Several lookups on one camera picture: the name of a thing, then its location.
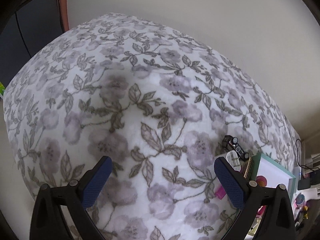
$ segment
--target white wall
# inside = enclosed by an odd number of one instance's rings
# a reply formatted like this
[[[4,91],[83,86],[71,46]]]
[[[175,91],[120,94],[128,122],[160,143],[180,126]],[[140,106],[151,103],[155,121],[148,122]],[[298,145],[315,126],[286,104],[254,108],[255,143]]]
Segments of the white wall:
[[[227,56],[302,138],[320,130],[320,27],[301,0],[67,0],[70,27],[109,12],[185,32]]]
[[[29,240],[35,201],[13,158],[4,122],[3,101],[0,101],[0,149],[0,210],[17,238]]]

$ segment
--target gray leaf print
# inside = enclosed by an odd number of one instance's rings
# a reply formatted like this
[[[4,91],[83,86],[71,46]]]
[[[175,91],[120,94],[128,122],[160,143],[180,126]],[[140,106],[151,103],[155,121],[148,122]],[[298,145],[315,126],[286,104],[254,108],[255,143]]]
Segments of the gray leaf print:
[[[145,156],[139,150],[139,147],[135,147],[131,151],[131,156],[136,162],[142,162],[145,159]]]
[[[220,226],[219,226],[219,229],[217,231],[217,233],[220,233],[226,226],[226,222],[223,222]]]
[[[132,102],[137,103],[140,99],[141,91],[137,84],[134,84],[129,89],[129,98]]]
[[[28,138],[26,130],[24,130],[24,133],[23,133],[23,148],[26,151],[26,153],[28,153],[28,151],[29,151],[29,138]]]
[[[241,119],[242,125],[243,125],[243,130],[246,130],[246,128],[249,128],[250,125],[248,124],[248,117],[244,115]]]
[[[144,45],[144,50],[147,51],[148,49],[150,49],[150,43],[149,40],[146,40],[145,45]]]
[[[162,133],[161,133],[161,138],[162,141],[165,142],[167,141],[171,136],[171,128],[170,128],[170,124],[167,123],[167,125],[163,128]]]
[[[169,240],[178,240],[179,237],[180,237],[180,234],[170,237]]]
[[[152,99],[153,96],[155,95],[155,93],[156,93],[156,91],[152,91],[152,92],[148,92],[148,93],[144,94],[142,101]]]
[[[172,32],[174,33],[174,35],[176,35],[176,36],[178,36],[180,38],[182,37],[182,35],[178,31],[172,30]]]
[[[99,222],[99,210],[97,206],[93,206],[92,216],[91,216],[92,222],[97,225]]]
[[[146,180],[148,187],[150,187],[150,184],[153,180],[153,164],[148,159],[145,160],[142,167],[142,175]]]
[[[131,65],[134,66],[134,65],[136,65],[137,62],[138,62],[137,57],[136,57],[135,55],[132,55],[132,56],[130,57],[130,63],[131,63]]]
[[[121,123],[121,118],[123,117],[123,113],[114,113],[111,116],[111,127],[114,129],[122,129],[124,127],[124,123]]]
[[[220,98],[224,98],[224,96],[226,94],[226,92],[224,90],[222,90],[222,89],[220,89],[220,88],[218,88],[216,86],[213,87],[212,92],[215,93],[215,94],[220,95]]]
[[[161,231],[155,227],[150,235],[150,240],[165,240],[164,236],[162,235]]]
[[[174,175],[172,174],[172,172],[165,168],[162,168],[162,176],[164,176],[164,178],[169,182],[174,183],[175,181]]]
[[[77,90],[81,90],[82,85],[83,85],[83,80],[81,77],[79,77],[78,75],[75,76],[74,80],[73,80],[73,85],[75,87],[75,89]]]
[[[72,95],[67,97],[65,105],[66,105],[66,112],[68,114],[73,107],[73,96]]]
[[[77,60],[77,65],[81,70],[84,70],[86,67],[86,63],[84,64],[84,60],[85,60],[85,53],[80,55]]]
[[[183,63],[186,64],[187,66],[190,66],[190,64],[191,64],[191,60],[190,60],[186,55],[184,55],[184,56],[182,57],[182,61],[183,61]]]
[[[133,166],[130,171],[129,178],[133,178],[134,176],[136,176],[139,173],[141,166],[142,166],[142,163],[139,163],[139,164]]]
[[[63,99],[57,106],[57,109],[59,110],[66,102],[66,99]]]
[[[33,169],[31,170],[31,169],[28,167],[28,174],[29,174],[30,179],[33,180],[34,177],[35,177],[35,175],[36,175],[35,168],[33,167]]]
[[[84,80],[85,84],[87,84],[87,83],[92,81],[94,67],[90,67],[89,69],[86,69],[86,70],[87,70],[87,73],[85,75],[85,80]]]
[[[141,123],[141,136],[151,148],[161,151],[161,141],[156,131],[143,122]]]
[[[204,182],[201,180],[191,179],[191,180],[187,181],[184,186],[198,188],[198,187],[202,186],[203,184],[204,184]]]
[[[21,170],[22,177],[24,177],[26,172],[25,166],[24,166],[24,159],[18,161],[17,167],[18,167],[18,170],[19,169]]]
[[[32,98],[28,101],[27,113],[29,113],[31,111],[31,107],[32,107],[32,104],[33,104],[34,97],[35,97],[35,95],[32,95]]]
[[[175,166],[175,168],[173,169],[173,175],[174,175],[175,178],[178,177],[178,175],[179,175],[179,168],[178,168],[178,166]]]
[[[179,160],[181,157],[181,149],[175,145],[166,145],[163,153],[165,155],[173,155],[175,160]]]
[[[16,127],[16,135],[20,134],[20,126],[21,126],[21,122],[19,122],[19,123],[17,124],[17,127]]]
[[[211,107],[211,99],[210,99],[210,97],[208,95],[203,95],[202,101],[205,104],[205,106],[210,110],[210,107]]]
[[[195,103],[199,103],[202,99],[202,94],[198,95],[195,99]]]
[[[234,116],[241,116],[241,115],[243,115],[241,111],[238,111],[238,110],[236,110],[236,109],[231,109],[231,108],[228,107],[228,106],[225,106],[225,107],[224,107],[224,110],[225,110],[226,112],[228,112],[229,114],[232,114],[232,115],[234,115]]]
[[[61,175],[62,175],[64,181],[68,181],[70,174],[71,174],[71,163],[70,163],[70,157],[69,157],[67,151],[61,159],[60,172],[61,172]]]
[[[226,229],[228,229],[233,223],[233,220],[231,218],[228,218],[227,222],[226,222]]]
[[[207,198],[215,198],[216,197],[213,190],[214,190],[214,183],[213,182],[209,182],[205,185],[204,193]]]
[[[197,231],[198,231],[198,233],[203,232],[205,235],[208,236],[209,235],[208,231],[212,231],[212,230],[214,230],[214,229],[211,226],[204,226],[204,227],[198,229]],[[207,237],[201,237],[198,240],[209,240],[209,239]]]
[[[19,159],[22,159],[22,154],[21,154],[21,150],[20,149],[17,151],[17,155],[18,155]]]
[[[85,164],[78,165],[74,168],[72,172],[71,179],[78,178],[82,174],[82,170],[84,168]]]
[[[216,101],[217,107],[219,107],[222,111],[224,111],[225,103],[217,99],[214,99],[214,100]]]
[[[229,216],[226,214],[226,210],[223,210],[221,213],[220,213],[220,219],[222,221],[227,221],[229,218]]]
[[[136,51],[136,52],[139,52],[139,53],[143,53],[143,48],[141,46],[139,46],[138,44],[133,44],[132,45],[133,49]]]
[[[269,142],[269,140],[266,137],[266,134],[264,133],[263,128],[259,129],[258,134],[259,134],[259,138],[260,138],[262,143],[268,143]]]
[[[153,108],[148,103],[138,103],[137,107],[144,111],[143,115],[148,116],[153,113]]]

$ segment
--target bed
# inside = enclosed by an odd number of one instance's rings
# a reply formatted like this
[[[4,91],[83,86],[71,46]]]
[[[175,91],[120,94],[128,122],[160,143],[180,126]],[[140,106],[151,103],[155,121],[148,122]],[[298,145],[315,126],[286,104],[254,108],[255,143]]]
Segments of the bed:
[[[220,239],[237,212],[215,195],[213,161],[226,134],[289,171],[298,154],[290,122],[233,62],[123,14],[85,22],[40,50],[7,87],[4,117],[33,198],[41,184],[66,185],[112,158],[88,209],[106,239]]]

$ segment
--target floral pattern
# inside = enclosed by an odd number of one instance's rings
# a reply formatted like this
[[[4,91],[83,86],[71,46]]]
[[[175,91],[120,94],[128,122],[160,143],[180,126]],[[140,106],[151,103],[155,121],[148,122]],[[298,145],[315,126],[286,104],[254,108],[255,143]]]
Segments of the floral pattern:
[[[299,138],[223,55],[172,28],[113,13],[64,33],[26,63],[5,91],[4,115],[34,198],[43,183],[66,185],[103,155],[112,158],[112,175],[88,209],[107,240],[220,239],[237,214],[227,197],[215,197],[223,136],[289,171]]]

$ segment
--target black device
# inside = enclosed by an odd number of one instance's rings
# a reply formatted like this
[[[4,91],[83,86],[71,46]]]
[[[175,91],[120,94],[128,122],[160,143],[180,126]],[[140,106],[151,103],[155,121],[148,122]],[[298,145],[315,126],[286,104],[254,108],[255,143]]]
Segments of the black device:
[[[112,171],[112,160],[103,156],[92,170],[67,186],[41,185],[30,226],[30,240],[73,240],[60,205],[67,206],[83,240],[104,240],[86,208],[93,206]]]
[[[291,203],[284,184],[276,188],[260,187],[254,180],[247,181],[223,157],[216,159],[214,172],[233,206],[240,210],[221,240],[244,239],[261,206],[266,209],[253,239],[296,239]]]
[[[309,173],[308,178],[299,180],[298,190],[307,189],[318,184],[320,184],[320,170],[315,170]]]
[[[225,135],[225,137],[222,140],[222,147],[228,151],[234,150],[239,156],[239,158],[244,162],[246,162],[250,157],[249,153],[245,152],[239,145],[237,137]]]

